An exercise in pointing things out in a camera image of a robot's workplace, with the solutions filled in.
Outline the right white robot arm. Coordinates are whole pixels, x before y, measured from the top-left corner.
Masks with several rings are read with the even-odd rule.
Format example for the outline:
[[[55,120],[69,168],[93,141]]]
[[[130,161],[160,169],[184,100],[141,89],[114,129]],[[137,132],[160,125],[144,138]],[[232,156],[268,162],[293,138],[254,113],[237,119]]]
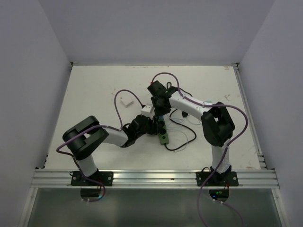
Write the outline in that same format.
[[[211,180],[215,185],[223,185],[228,180],[227,171],[231,169],[229,161],[229,148],[235,125],[222,103],[211,104],[199,101],[182,93],[176,87],[165,88],[159,81],[148,86],[151,101],[156,116],[179,109],[201,121],[206,141],[212,148]]]

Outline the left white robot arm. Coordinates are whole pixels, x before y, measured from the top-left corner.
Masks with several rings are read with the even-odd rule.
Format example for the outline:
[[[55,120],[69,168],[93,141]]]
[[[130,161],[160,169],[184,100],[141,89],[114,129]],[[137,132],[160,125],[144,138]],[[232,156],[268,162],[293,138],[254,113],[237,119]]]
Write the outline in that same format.
[[[98,168],[92,153],[102,143],[127,148],[145,134],[158,135],[162,128],[162,123],[155,116],[150,118],[140,114],[122,129],[101,125],[95,116],[89,116],[67,130],[62,139],[83,173],[82,181],[92,186],[98,181]]]

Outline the green power strip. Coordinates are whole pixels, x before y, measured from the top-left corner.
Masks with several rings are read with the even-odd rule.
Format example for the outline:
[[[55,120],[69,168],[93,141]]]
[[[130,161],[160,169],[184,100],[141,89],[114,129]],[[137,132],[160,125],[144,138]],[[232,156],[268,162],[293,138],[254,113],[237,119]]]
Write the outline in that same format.
[[[155,125],[156,125],[156,132],[158,133],[159,141],[162,146],[169,144],[169,136],[164,121],[160,121],[158,119],[158,116],[154,117],[155,119]]]

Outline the white charger plug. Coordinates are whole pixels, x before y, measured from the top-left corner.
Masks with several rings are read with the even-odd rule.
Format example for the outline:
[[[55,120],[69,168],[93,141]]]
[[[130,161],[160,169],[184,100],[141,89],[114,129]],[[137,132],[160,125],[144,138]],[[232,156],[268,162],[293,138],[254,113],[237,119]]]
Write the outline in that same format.
[[[128,108],[134,103],[134,101],[131,98],[121,97],[120,103],[123,105],[123,107]]]

